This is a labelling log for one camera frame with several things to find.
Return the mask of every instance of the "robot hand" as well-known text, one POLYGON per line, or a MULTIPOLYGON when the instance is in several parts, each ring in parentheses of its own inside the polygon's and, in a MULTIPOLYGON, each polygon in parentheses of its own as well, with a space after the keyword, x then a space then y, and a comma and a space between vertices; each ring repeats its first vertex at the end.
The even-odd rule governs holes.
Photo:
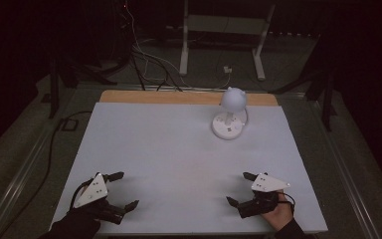
POLYGON ((123 172, 118 172, 112 175, 102 175, 101 173, 97 173, 94 179, 82 183, 73 196, 69 213, 87 213, 92 215, 95 219, 119 225, 123 216, 134 210, 138 205, 138 200, 135 200, 124 206, 124 208, 119 208, 110 205, 106 200, 106 182, 119 180, 121 178, 123 178, 123 172), (84 187, 87 187, 86 190, 74 204, 78 192, 84 187))
POLYGON ((226 197, 229 204, 238 209, 241 218, 273 211, 278 206, 278 203, 281 203, 276 190, 290 187, 289 183, 267 176, 266 173, 254 175, 249 172, 244 172, 244 178, 254 181, 251 187, 254 192, 253 199, 239 203, 232 197, 226 197))

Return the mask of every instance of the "lamp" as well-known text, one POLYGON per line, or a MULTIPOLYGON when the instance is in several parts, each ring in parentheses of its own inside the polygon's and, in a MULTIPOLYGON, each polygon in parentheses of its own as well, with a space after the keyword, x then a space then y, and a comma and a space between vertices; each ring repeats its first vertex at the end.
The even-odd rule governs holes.
POLYGON ((244 127, 243 122, 237 117, 247 105, 247 95, 238 88, 228 88, 222 95, 220 105, 226 112, 219 113, 213 118, 213 133, 222 139, 237 138, 244 127))

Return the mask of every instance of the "table leg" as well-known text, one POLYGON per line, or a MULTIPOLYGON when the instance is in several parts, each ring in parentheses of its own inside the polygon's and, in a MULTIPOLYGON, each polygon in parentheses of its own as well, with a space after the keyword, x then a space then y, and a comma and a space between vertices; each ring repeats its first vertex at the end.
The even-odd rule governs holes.
POLYGON ((260 58, 260 53, 262 52, 263 45, 265 44, 266 37, 269 33, 270 23, 273 17, 273 13, 275 12, 276 5, 273 4, 269 10, 269 14, 266 18, 265 28, 263 29, 262 35, 260 37, 259 46, 253 49, 253 58, 254 65, 256 66, 257 79, 259 81, 264 81, 266 79, 265 70, 263 69, 262 59, 260 58))
POLYGON ((188 0, 184 1, 184 28, 182 39, 181 64, 179 66, 179 75, 186 76, 188 68, 188 0))

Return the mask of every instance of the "white tabletop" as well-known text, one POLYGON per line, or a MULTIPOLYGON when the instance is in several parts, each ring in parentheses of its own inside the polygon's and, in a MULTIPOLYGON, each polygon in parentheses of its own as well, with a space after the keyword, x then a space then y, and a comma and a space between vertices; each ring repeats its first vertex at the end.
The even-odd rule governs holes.
POLYGON ((210 125, 219 106, 97 103, 56 210, 64 217, 76 188, 97 172, 123 171, 109 182, 108 202, 139 200, 120 225, 99 235, 269 233, 261 216, 242 219, 226 196, 253 198, 243 172, 267 172, 290 183, 295 219, 307 233, 327 226, 281 107, 248 107, 249 123, 234 140, 210 125))

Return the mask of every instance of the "metal stand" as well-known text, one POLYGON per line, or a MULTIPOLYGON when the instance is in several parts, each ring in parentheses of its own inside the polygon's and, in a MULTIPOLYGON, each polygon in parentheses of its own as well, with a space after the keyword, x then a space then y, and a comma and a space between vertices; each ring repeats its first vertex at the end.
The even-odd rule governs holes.
POLYGON ((276 5, 271 5, 268 16, 266 19, 250 19, 250 18, 230 18, 218 16, 202 16, 190 15, 188 13, 188 0, 184 2, 184 27, 182 39, 182 53, 181 63, 179 66, 179 74, 186 76, 188 72, 188 32, 189 31, 202 31, 202 32, 219 32, 219 33, 239 33, 260 35, 260 42, 257 48, 253 49, 254 64, 257 71, 257 78, 259 81, 266 79, 265 71, 263 69, 260 54, 266 37, 269 32, 270 23, 275 12, 276 5))
POLYGON ((74 88, 78 84, 78 80, 73 69, 92 77, 94 80, 103 85, 116 85, 115 82, 105 79, 98 73, 95 73, 86 66, 78 63, 71 57, 65 54, 56 54, 55 52, 51 52, 49 69, 51 78, 51 112, 49 119, 52 119, 55 116, 55 113, 59 108, 59 77, 61 77, 64 85, 68 88, 74 88))

